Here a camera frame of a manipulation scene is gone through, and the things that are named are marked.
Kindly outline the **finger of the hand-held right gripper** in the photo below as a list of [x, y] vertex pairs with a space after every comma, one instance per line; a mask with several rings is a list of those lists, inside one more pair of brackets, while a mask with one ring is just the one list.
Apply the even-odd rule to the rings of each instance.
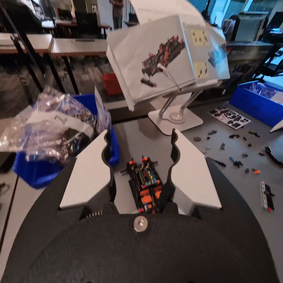
[[279, 130], [283, 129], [283, 120], [281, 120], [280, 122], [278, 122], [271, 130], [270, 133], [274, 133], [277, 132]]

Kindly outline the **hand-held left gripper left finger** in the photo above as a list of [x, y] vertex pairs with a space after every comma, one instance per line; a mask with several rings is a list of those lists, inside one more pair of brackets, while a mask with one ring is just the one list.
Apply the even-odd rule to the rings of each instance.
[[77, 157], [60, 209], [101, 209], [112, 199], [113, 169], [109, 164], [111, 136], [104, 130]]

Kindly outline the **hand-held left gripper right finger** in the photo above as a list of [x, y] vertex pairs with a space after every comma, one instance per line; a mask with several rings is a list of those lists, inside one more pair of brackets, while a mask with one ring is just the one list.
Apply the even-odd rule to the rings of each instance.
[[221, 210], [222, 204], [206, 158], [178, 129], [172, 130], [168, 184], [173, 188], [171, 200], [181, 214], [192, 215], [196, 207]]

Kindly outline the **lego car chassis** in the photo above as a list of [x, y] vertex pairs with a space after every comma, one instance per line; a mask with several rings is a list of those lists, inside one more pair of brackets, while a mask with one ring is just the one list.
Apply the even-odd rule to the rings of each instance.
[[150, 157], [141, 157], [138, 163], [134, 159], [126, 164], [120, 173], [129, 175], [129, 186], [139, 214], [160, 214], [163, 182], [155, 169], [157, 161]]

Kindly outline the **black lego cylinder assembly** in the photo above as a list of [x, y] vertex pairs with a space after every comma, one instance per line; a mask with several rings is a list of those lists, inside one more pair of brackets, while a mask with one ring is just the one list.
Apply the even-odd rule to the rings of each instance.
[[274, 210], [273, 197], [275, 195], [272, 193], [271, 187], [267, 183], [264, 183], [264, 185], [265, 185], [265, 192], [264, 192], [264, 194], [266, 195], [267, 208], [268, 208], [268, 211], [271, 212], [271, 211]]

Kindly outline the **black curved lego blade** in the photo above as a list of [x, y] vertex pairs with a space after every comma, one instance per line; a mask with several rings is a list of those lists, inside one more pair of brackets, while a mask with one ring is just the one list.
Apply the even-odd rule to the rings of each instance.
[[221, 161], [218, 161], [218, 160], [215, 160], [215, 159], [213, 159], [213, 158], [211, 158], [211, 157], [208, 157], [208, 158], [209, 158], [210, 160], [214, 161], [216, 164], [220, 165], [221, 167], [226, 168], [226, 164], [225, 164], [225, 163], [223, 163], [223, 162], [221, 162]]

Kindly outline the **black lego rack assembly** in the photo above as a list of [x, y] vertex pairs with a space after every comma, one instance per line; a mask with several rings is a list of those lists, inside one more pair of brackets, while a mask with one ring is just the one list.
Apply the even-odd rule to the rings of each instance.
[[267, 156], [276, 164], [278, 165], [280, 168], [283, 168], [283, 162], [278, 160], [271, 152], [270, 147], [266, 146], [265, 148], [265, 153], [267, 154]]

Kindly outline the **lego sticker sheet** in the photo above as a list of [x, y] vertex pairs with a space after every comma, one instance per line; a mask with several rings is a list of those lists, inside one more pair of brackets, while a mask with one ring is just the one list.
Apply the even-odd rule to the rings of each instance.
[[220, 106], [208, 111], [207, 113], [235, 130], [238, 130], [251, 123], [250, 119], [244, 117], [234, 110], [231, 110], [230, 108], [227, 108], [226, 106]]

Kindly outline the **black printed set box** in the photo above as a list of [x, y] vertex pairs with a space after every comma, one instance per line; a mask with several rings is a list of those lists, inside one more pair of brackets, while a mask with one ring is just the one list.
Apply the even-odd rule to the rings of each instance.
[[230, 78], [253, 73], [272, 49], [273, 44], [262, 41], [238, 41], [226, 45]]

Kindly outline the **lego instruction book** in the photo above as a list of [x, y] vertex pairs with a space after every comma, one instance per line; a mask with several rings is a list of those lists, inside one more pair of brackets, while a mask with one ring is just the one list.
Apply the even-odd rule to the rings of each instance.
[[138, 24], [107, 37], [107, 58], [128, 109], [230, 79], [226, 39], [188, 1], [130, 1]]

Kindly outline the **blue cardboard box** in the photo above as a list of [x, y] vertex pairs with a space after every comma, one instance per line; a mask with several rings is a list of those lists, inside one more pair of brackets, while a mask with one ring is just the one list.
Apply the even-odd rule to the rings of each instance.
[[229, 104], [266, 125], [274, 127], [283, 119], [283, 106], [248, 90], [246, 87], [249, 87], [253, 82], [259, 81], [239, 84], [232, 95]]

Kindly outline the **clear plastic bags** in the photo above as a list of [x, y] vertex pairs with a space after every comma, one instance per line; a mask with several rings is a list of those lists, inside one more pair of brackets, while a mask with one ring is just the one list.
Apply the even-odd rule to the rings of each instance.
[[71, 96], [46, 87], [1, 134], [1, 153], [23, 153], [27, 162], [65, 165], [104, 130], [111, 116], [99, 94]]
[[274, 87], [259, 82], [253, 82], [249, 87], [246, 88], [258, 95], [261, 95], [262, 97], [268, 98], [271, 101], [274, 101], [281, 105], [283, 104], [282, 90], [275, 89]]

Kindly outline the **blue box with code label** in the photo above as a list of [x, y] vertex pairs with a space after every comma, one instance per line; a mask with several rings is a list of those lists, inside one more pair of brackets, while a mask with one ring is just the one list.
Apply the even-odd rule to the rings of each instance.
[[[88, 108], [92, 114], [97, 114], [95, 102], [96, 93], [73, 96], [77, 101]], [[120, 163], [119, 144], [116, 133], [111, 127], [111, 159], [109, 164], [114, 168]], [[34, 189], [41, 189], [48, 186], [55, 177], [62, 171], [63, 167], [58, 163], [48, 161], [26, 161], [24, 153], [17, 153], [13, 164], [13, 171]]]

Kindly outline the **red plastic crate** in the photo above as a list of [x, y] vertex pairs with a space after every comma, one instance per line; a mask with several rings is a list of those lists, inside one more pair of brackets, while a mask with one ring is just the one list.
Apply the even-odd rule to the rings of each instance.
[[123, 94], [115, 73], [103, 73], [102, 82], [109, 96]]

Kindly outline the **grey background table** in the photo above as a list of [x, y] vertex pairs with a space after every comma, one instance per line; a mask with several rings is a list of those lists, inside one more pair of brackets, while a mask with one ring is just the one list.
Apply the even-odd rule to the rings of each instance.
[[[11, 39], [13, 36], [14, 34], [11, 33], [0, 33], [1, 55], [18, 53]], [[36, 53], [40, 55], [49, 53], [53, 42], [53, 37], [51, 34], [28, 34], [27, 38], [29, 39]]]
[[105, 56], [107, 48], [108, 42], [104, 39], [53, 38], [50, 54], [53, 57]]

